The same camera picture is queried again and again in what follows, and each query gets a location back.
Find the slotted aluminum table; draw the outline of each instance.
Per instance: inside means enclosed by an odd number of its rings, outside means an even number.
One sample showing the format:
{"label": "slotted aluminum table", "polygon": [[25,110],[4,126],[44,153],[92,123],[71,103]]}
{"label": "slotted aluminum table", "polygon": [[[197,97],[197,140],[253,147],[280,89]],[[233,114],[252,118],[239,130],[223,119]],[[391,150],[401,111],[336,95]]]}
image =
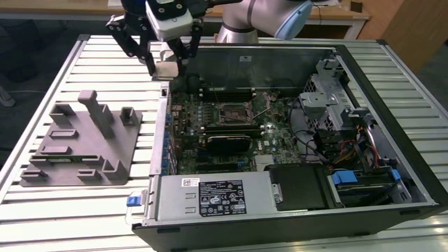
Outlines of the slotted aluminum table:
{"label": "slotted aluminum table", "polygon": [[[261,39],[261,43],[344,44],[383,97],[436,176],[448,188],[448,115],[387,45],[376,41]],[[152,52],[161,49],[155,43]],[[160,82],[128,58],[108,36],[80,36],[29,125],[0,171],[0,250],[7,251],[152,251],[127,224],[127,196],[148,185],[149,160]],[[21,187],[20,173],[49,128],[55,103],[75,104],[77,92],[95,89],[111,110],[132,106],[144,111],[144,124],[123,186]],[[360,93],[355,91],[359,103]],[[132,211],[139,218],[143,207]],[[443,213],[405,222],[376,235],[268,244],[215,251],[447,251],[448,217]]]}

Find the wooden desk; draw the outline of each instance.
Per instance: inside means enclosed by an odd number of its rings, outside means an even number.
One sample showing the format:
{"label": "wooden desk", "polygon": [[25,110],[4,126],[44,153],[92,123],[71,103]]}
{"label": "wooden desk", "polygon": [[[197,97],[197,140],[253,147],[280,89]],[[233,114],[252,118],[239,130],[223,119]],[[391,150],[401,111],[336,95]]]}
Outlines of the wooden desk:
{"label": "wooden desk", "polygon": [[[349,0],[344,0],[343,3],[348,6]],[[107,7],[107,0],[0,0],[0,18],[107,21],[111,15],[120,14],[121,9]],[[221,16],[223,6],[217,6],[205,16],[205,21],[221,22]],[[320,14],[319,9],[312,11],[307,24],[349,26],[345,38],[356,39],[369,18],[367,12],[323,7]]]}

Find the warning label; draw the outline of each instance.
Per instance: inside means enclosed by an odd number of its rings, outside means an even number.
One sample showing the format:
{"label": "warning label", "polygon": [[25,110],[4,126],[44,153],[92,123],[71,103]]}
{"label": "warning label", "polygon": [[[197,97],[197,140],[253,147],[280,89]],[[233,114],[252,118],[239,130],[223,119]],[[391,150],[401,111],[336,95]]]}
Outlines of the warning label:
{"label": "warning label", "polygon": [[243,180],[199,183],[199,200],[203,217],[245,214]]}

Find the motherboard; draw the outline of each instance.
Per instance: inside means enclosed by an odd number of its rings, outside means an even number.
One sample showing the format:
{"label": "motherboard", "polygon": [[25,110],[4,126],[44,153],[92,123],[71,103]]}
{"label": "motherboard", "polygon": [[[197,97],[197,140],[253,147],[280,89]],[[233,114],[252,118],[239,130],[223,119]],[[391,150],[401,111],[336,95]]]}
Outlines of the motherboard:
{"label": "motherboard", "polygon": [[292,101],[276,91],[173,93],[176,174],[257,171],[260,162],[300,163],[288,126]]}

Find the blue tab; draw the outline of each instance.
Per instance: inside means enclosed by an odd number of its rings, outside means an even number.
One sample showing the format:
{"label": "blue tab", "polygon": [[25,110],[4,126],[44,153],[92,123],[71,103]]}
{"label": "blue tab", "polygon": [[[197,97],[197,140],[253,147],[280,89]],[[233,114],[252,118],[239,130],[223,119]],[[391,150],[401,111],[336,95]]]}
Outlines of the blue tab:
{"label": "blue tab", "polygon": [[141,206],[141,196],[129,196],[125,205],[128,207]]}
{"label": "blue tab", "polygon": [[393,176],[395,182],[399,182],[401,179],[401,175],[396,169],[392,170],[392,176]]}
{"label": "blue tab", "polygon": [[335,172],[331,176],[335,185],[344,184],[344,183],[356,183],[356,175],[353,171],[339,171]]}
{"label": "blue tab", "polygon": [[165,117],[165,123],[167,123],[167,124],[171,123],[171,114],[167,114],[167,117]]}
{"label": "blue tab", "polygon": [[332,174],[331,178],[333,179],[333,184],[335,185],[339,185],[341,183],[341,180],[340,180],[337,174]]}

